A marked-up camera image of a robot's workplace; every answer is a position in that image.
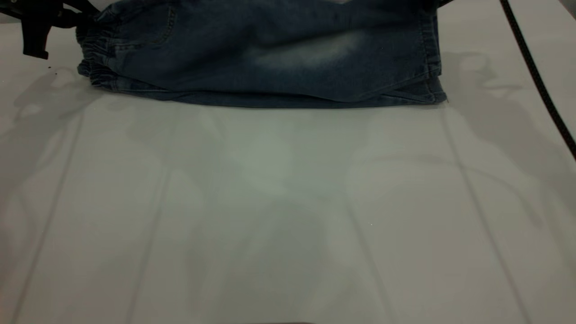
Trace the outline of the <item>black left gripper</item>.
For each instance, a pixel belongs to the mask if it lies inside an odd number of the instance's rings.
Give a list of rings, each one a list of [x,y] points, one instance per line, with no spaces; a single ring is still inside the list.
[[[50,24],[77,27],[100,12],[90,0],[2,0],[0,11],[22,21],[23,55],[44,60]]]

